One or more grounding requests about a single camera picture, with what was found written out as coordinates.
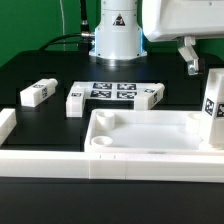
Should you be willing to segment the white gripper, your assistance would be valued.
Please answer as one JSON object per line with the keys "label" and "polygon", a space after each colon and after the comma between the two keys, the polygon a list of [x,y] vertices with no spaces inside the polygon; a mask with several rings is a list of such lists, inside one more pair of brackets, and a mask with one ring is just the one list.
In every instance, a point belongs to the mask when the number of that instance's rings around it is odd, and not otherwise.
{"label": "white gripper", "polygon": [[142,26],[150,42],[178,38],[188,74],[203,74],[204,60],[194,50],[195,38],[224,36],[224,0],[142,0]]}

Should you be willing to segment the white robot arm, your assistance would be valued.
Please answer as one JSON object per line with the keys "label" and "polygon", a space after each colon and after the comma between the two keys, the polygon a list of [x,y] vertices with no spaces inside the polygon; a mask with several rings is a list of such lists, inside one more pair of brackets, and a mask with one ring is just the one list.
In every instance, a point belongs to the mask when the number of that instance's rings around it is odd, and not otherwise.
{"label": "white robot arm", "polygon": [[224,0],[101,0],[92,61],[116,66],[147,56],[145,39],[175,41],[190,75],[203,71],[198,39],[224,37]]}

